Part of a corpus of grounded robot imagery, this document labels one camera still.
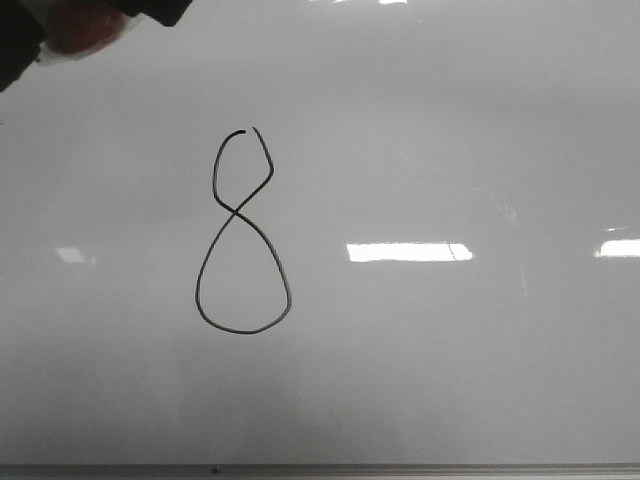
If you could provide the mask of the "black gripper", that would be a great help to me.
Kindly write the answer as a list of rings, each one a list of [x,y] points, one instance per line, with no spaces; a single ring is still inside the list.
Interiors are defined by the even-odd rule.
[[[82,57],[121,37],[143,15],[175,26],[192,4],[167,1],[3,1],[1,3],[1,90],[17,82],[43,50]]]

